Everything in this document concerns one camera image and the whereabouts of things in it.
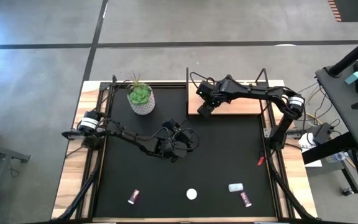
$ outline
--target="black table surface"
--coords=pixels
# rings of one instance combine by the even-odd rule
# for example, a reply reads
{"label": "black table surface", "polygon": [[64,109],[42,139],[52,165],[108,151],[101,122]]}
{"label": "black table surface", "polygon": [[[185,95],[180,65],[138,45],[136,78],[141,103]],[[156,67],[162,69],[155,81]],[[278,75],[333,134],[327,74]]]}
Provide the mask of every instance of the black table surface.
{"label": "black table surface", "polygon": [[358,144],[358,110],[351,108],[352,104],[358,102],[358,93],[356,93],[355,83],[348,85],[345,82],[345,79],[353,72],[353,67],[350,66],[342,72],[341,77],[333,78],[325,69],[322,69],[316,72],[316,76]]}
{"label": "black table surface", "polygon": [[[185,89],[154,89],[155,108],[148,115],[135,114],[119,90],[112,119],[139,134],[151,135],[165,119],[186,120]],[[108,138],[99,184],[95,217],[275,217],[267,167],[257,166],[263,148],[258,116],[192,116],[183,127],[200,135],[200,146],[185,158],[146,156],[122,139]],[[228,185],[243,183],[252,206],[245,208],[240,192]],[[186,197],[195,189],[194,200]],[[140,191],[134,205],[127,201]]]}

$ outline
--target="wooden table frame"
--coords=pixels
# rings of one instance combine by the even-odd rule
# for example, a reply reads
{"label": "wooden table frame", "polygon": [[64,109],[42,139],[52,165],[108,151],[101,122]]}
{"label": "wooden table frame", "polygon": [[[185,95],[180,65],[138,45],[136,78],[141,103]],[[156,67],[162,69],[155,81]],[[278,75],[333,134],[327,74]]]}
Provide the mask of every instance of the wooden table frame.
{"label": "wooden table frame", "polygon": [[[184,81],[149,81],[153,83],[186,83]],[[84,113],[86,111],[92,110],[95,106],[97,101],[101,101],[102,99],[105,99],[108,95],[108,91],[102,91],[101,95],[99,94],[99,89],[101,86],[101,83],[99,81],[88,81],[84,82],[82,90],[81,90],[81,96],[80,100],[78,102],[77,112],[75,115],[75,120],[73,127],[76,127],[78,122],[83,117]],[[284,86],[284,83],[281,80],[270,80],[269,82],[270,86]],[[195,91],[192,89],[192,83],[188,85],[188,113],[192,114],[192,108],[198,107],[197,105],[202,103],[202,99],[199,97],[194,97]],[[247,105],[253,105],[249,106],[248,108],[252,108],[251,110],[244,110],[244,104]],[[259,113],[261,112],[260,107],[263,105],[266,105],[264,102],[260,102],[259,100],[250,100],[250,99],[238,99],[232,102],[231,105],[221,105],[219,108],[222,108],[220,111],[214,111],[215,113],[221,113],[221,114],[228,114],[230,111],[236,111],[233,112],[234,114],[255,114],[255,112],[258,112],[255,110],[255,105],[258,105],[259,107]],[[106,109],[106,104],[104,103],[101,107],[101,109],[104,111]],[[273,118],[275,121],[279,121],[282,117],[281,112],[279,112],[278,108],[275,105],[272,105],[272,107],[269,110],[266,110],[264,112],[265,117],[265,124],[266,127],[271,127],[271,118],[269,115],[274,114]],[[67,149],[67,153],[75,150],[78,148],[78,146],[81,144],[81,140],[74,140],[70,141]],[[65,160],[62,175],[60,178],[60,184],[55,200],[55,205],[52,212],[52,218],[58,217],[61,215],[67,206],[71,203],[72,199],[75,197],[75,195],[78,193],[81,183],[84,181],[83,179],[86,179],[83,174],[85,173],[85,164],[87,161],[87,157],[91,157],[92,159],[89,160],[88,163],[91,164],[91,167],[94,167],[95,159],[98,155],[97,151],[93,152],[87,152],[86,149],[81,149],[75,154],[72,154],[68,159]],[[300,201],[300,203],[306,208],[306,210],[312,214],[313,216],[316,216],[316,210],[314,207],[313,197],[311,195],[311,190],[309,187],[306,169],[303,164],[303,159],[300,151],[298,149],[292,148],[292,147],[285,147],[282,150],[282,154],[278,153],[273,156],[273,161],[275,162],[276,169],[280,170],[280,168],[284,168],[286,172],[282,173],[284,175],[287,175],[287,181],[291,188],[291,191],[294,193],[296,198]],[[272,189],[276,189],[276,194],[278,194],[280,198],[279,207],[281,208],[281,214],[283,217],[289,217],[291,213],[293,213],[293,210],[290,209],[290,207],[287,205],[287,199],[285,198],[282,190],[276,183],[272,183]],[[82,206],[83,214],[81,217],[85,218],[88,217],[88,213],[86,211],[91,211],[90,203],[91,203],[91,195],[95,193],[95,189],[92,186],[89,191],[86,194],[86,197],[84,198],[84,204]],[[276,221],[276,217],[236,217],[236,218],[94,218],[94,222],[254,222],[254,221],[260,221],[260,222],[274,222]]]}

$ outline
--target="wooden board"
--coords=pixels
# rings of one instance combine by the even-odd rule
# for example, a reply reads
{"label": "wooden board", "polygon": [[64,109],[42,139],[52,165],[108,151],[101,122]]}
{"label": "wooden board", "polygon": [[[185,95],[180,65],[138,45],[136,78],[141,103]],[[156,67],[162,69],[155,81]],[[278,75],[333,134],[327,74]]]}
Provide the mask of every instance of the wooden board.
{"label": "wooden board", "polygon": [[[78,102],[77,112],[75,115],[75,122],[73,127],[76,127],[78,122],[83,117],[86,111],[92,110],[96,106],[98,94],[99,94],[99,85],[101,81],[87,81],[84,82],[80,100]],[[269,80],[270,86],[284,86],[282,80]],[[198,109],[202,101],[198,95],[193,91],[193,95],[189,96],[192,104],[193,110]],[[230,110],[235,111],[237,114],[257,114],[260,113],[260,105],[258,100],[247,100],[247,101],[238,101],[234,103],[234,101],[230,105],[222,105],[224,110],[221,110],[215,113],[227,114]],[[273,113],[275,115],[276,123],[278,123],[282,117],[281,112],[278,108],[273,105]],[[81,142],[81,140],[71,141],[68,145],[67,153],[77,149]],[[283,150],[283,158],[285,163],[285,168],[287,172],[287,178],[289,182],[289,186],[291,191],[294,193],[295,197],[299,200],[299,202],[306,208],[306,210],[314,216],[317,216],[316,209],[314,207],[313,196],[311,194],[308,176],[306,174],[305,165],[303,164],[303,158],[299,149],[292,148],[290,146],[285,147]],[[86,149],[81,149],[78,152],[72,154],[68,159],[66,159],[62,176],[60,178],[60,183],[58,187],[57,196],[55,199],[55,205],[53,207],[52,218],[56,218],[61,215],[67,206],[72,202],[75,198],[75,195],[78,193],[81,187],[81,180],[83,176],[84,166],[86,159]],[[85,198],[85,206],[83,209],[83,217],[86,217],[88,211],[89,204],[89,195],[91,189],[87,193],[87,197]],[[285,206],[285,198],[283,193],[281,192],[280,200],[282,203],[282,209],[284,214],[288,214]],[[252,221],[260,221],[260,222],[274,222],[276,218],[272,217],[255,217],[255,220],[252,217],[237,217],[237,218],[171,218],[171,219],[133,219],[133,218],[95,218],[94,222],[252,222]]]}

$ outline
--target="concrete floor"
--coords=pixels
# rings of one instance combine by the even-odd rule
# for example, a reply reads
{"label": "concrete floor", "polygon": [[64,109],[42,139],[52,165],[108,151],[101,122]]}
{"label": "concrete floor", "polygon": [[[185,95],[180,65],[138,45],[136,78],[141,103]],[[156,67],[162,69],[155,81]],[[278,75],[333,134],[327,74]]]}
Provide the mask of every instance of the concrete floor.
{"label": "concrete floor", "polygon": [[[0,44],[91,43],[102,0],[0,0]],[[358,40],[358,23],[338,23],[326,0],[112,0],[100,43],[169,41]],[[221,78],[269,78],[300,90],[314,72],[355,45],[98,49],[90,80],[184,80],[185,68]],[[0,50],[0,145],[31,154],[6,176],[0,223],[50,218],[89,49]],[[303,94],[308,96],[312,90]],[[307,110],[322,100],[316,95]],[[337,118],[332,109],[323,121]],[[346,127],[338,127],[344,133]],[[310,178],[319,217],[358,223],[358,195],[342,197],[340,172]]]}

